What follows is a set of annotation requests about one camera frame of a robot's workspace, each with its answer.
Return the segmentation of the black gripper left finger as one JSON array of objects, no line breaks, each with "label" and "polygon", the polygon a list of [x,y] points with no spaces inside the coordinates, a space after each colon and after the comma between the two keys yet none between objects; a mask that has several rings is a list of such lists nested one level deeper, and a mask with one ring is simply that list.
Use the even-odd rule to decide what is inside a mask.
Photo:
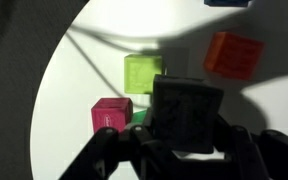
[{"label": "black gripper left finger", "polygon": [[130,162],[139,180],[173,180],[163,143],[151,136],[153,119],[118,132],[98,130],[67,167],[59,180],[109,180],[121,162]]}]

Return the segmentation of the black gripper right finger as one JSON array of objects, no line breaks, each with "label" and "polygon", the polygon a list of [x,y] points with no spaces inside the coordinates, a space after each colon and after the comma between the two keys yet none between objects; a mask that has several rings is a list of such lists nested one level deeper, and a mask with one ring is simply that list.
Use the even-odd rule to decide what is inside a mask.
[{"label": "black gripper right finger", "polygon": [[288,180],[288,135],[273,129],[259,135],[215,120],[214,145],[232,157],[238,180]]}]

